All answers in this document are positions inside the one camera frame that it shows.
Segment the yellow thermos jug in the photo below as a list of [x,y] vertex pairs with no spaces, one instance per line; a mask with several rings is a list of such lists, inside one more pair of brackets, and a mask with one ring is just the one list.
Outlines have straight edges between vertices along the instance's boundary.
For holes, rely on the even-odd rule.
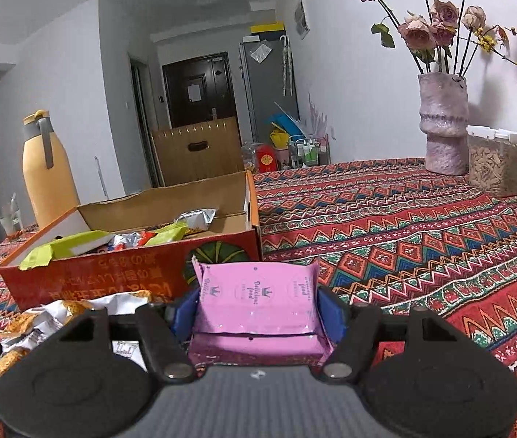
[[25,117],[23,124],[23,176],[36,222],[45,228],[76,208],[79,198],[50,112],[39,110]]

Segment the white silver snack packet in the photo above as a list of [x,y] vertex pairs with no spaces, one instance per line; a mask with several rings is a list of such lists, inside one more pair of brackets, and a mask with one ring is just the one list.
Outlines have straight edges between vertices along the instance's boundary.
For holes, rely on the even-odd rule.
[[197,209],[182,212],[174,221],[178,226],[185,226],[188,233],[202,233],[210,228],[217,213],[216,209]]

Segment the dark entrance door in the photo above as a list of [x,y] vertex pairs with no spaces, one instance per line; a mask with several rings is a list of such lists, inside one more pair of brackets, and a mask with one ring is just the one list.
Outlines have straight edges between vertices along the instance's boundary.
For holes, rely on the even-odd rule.
[[227,53],[165,64],[162,75],[172,128],[236,117]]

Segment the small oat crisp packet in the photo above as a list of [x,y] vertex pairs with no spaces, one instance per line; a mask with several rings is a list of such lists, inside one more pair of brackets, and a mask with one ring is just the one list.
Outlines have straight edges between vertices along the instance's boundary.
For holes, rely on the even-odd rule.
[[152,292],[140,290],[99,297],[94,300],[58,300],[20,312],[0,333],[3,340],[23,337],[34,329],[51,335],[86,311],[105,310],[109,315],[133,314],[154,299]]

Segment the red orange snack bag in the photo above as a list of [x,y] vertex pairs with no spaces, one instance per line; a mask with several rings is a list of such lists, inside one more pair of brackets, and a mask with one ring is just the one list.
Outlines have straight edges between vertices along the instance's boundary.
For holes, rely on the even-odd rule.
[[130,248],[138,248],[145,246],[155,233],[153,231],[137,231],[136,233],[118,233],[115,234],[107,244],[109,251],[120,251]]

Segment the grey refrigerator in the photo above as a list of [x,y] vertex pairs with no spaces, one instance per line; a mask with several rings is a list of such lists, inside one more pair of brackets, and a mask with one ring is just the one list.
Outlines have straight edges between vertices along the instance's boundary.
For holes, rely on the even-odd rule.
[[283,79],[284,36],[284,32],[262,33],[239,45],[250,130],[255,142],[270,141],[273,116],[283,112],[295,119],[299,116],[295,89],[283,89],[284,81],[294,83],[289,75]]

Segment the pink snack packet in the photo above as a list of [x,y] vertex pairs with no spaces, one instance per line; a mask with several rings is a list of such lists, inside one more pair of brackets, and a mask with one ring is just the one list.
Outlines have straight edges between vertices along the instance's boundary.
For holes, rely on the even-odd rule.
[[193,261],[200,286],[188,347],[196,365],[320,365],[332,352],[317,310],[319,267]]

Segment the wall electrical panel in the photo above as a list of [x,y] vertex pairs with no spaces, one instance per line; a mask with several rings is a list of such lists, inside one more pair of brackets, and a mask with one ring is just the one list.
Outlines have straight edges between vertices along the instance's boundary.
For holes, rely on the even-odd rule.
[[299,38],[304,40],[311,31],[305,0],[298,0],[294,11],[294,21]]

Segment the pink ceramic vase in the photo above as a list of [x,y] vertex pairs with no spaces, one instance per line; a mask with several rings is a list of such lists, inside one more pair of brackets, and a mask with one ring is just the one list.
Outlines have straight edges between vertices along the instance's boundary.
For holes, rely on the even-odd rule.
[[420,130],[427,136],[425,169],[459,176],[467,173],[469,104],[464,77],[443,72],[418,76]]

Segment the yellow box on refrigerator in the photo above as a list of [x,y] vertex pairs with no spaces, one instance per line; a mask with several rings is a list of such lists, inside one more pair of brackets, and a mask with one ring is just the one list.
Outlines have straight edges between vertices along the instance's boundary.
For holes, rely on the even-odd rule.
[[269,24],[257,24],[250,27],[250,33],[252,35],[259,35],[264,33],[284,33],[285,25],[281,22],[269,23]]

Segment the patterned red tablecloth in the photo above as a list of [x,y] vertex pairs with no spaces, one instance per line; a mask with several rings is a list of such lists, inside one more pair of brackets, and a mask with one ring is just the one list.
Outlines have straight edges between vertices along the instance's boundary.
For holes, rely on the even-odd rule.
[[[69,397],[40,435],[517,437],[517,204],[421,159],[252,175],[260,260],[316,264],[350,306],[321,365],[196,365],[154,296],[51,335],[0,338],[0,437],[28,436],[32,385]],[[40,230],[0,245],[0,263]],[[21,310],[0,274],[0,333]]]

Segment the clear container with seeds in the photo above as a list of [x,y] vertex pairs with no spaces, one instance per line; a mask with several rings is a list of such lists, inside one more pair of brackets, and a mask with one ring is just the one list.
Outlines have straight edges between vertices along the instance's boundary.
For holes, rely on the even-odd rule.
[[468,126],[469,184],[496,197],[517,195],[517,132]]

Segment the dried pink roses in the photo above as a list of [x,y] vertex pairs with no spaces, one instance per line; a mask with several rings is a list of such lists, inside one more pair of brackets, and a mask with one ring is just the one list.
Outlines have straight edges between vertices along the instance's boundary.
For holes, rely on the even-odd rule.
[[487,15],[479,6],[468,6],[444,0],[424,0],[425,13],[409,11],[398,17],[385,0],[375,2],[384,11],[384,19],[371,27],[388,49],[395,46],[393,32],[397,32],[411,53],[421,75],[433,72],[465,77],[479,50],[483,53],[509,46],[509,37],[501,26],[488,23]]

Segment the green snack bar packet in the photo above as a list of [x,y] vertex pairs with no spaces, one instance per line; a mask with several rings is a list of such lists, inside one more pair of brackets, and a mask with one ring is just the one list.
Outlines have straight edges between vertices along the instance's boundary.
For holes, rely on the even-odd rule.
[[56,238],[34,247],[21,261],[18,268],[21,271],[27,271],[38,267],[46,267],[53,260],[80,256],[107,244],[114,236],[114,233],[107,233],[107,231],[90,230]]

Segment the drinking glass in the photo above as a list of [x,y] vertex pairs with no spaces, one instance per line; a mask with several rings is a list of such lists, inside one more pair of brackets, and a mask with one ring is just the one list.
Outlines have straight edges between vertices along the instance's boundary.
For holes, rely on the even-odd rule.
[[23,230],[16,194],[13,194],[11,200],[0,209],[0,224],[8,237],[14,237]]

